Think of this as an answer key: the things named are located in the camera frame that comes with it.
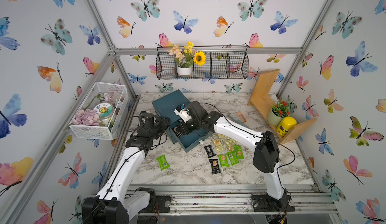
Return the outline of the green cookie packet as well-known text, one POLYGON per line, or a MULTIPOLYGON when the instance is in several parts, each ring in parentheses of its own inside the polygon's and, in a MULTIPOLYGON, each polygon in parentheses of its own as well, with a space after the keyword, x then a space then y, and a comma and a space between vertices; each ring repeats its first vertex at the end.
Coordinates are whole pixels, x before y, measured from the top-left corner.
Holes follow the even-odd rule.
POLYGON ((229 158, 229 161, 232 166, 236 165, 239 163, 236 155, 236 151, 230 151, 227 153, 227 157, 229 158))
POLYGON ((235 150, 235 156, 237 159, 241 159, 241 160, 244 159, 244 154, 241 146, 234 145, 234 150, 235 150))
POLYGON ((229 167, 229 162, 226 154, 218 155, 221 167, 229 167))
POLYGON ((157 157, 157 161, 158 161, 158 163, 160 165, 161 171, 166 170, 166 169, 168 169, 170 167, 170 165, 169 165, 165 155, 157 157))

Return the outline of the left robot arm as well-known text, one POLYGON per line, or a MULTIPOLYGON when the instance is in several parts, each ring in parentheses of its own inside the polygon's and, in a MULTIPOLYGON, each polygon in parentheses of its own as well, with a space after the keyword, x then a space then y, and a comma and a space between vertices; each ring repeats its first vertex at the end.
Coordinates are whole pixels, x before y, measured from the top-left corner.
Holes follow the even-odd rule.
POLYGON ((170 126, 170 119, 142 111, 138 126, 126 142, 123 157, 109 180, 95 197, 85 199, 82 205, 84 224, 127 224, 141 211, 157 210, 155 191, 140 187, 126 197, 128 187, 153 141, 160 139, 170 126))

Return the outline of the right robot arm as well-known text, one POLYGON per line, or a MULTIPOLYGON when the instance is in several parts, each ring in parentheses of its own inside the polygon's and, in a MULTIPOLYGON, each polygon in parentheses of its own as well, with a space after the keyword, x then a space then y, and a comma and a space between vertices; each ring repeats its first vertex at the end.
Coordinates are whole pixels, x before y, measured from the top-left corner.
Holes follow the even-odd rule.
POLYGON ((176 130, 183 135, 205 130, 229 137, 247 147, 253 152, 253 166, 263 173, 267 195, 276 200, 283 198, 284 187, 278 171, 279 148, 272 132, 254 131, 227 119, 218 111, 208 113, 197 101, 178 105, 174 113, 182 120, 176 130))

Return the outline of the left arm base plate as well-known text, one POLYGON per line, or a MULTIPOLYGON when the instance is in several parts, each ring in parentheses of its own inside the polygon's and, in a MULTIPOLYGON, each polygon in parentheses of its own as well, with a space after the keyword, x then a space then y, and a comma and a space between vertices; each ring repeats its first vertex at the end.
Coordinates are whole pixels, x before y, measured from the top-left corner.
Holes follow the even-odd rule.
POLYGON ((142 210, 142 213, 169 213, 171 197, 168 195, 156 195, 150 199, 149 206, 142 210))

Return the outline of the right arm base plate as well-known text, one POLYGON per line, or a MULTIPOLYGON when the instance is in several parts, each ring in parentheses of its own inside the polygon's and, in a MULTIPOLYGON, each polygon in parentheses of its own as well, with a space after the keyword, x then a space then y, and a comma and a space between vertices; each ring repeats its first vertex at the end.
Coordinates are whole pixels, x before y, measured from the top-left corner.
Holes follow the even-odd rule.
POLYGON ((268 194, 264 195, 252 195, 251 205, 254 212, 294 212, 295 204, 290 194, 284 194, 283 197, 278 200, 268 194))

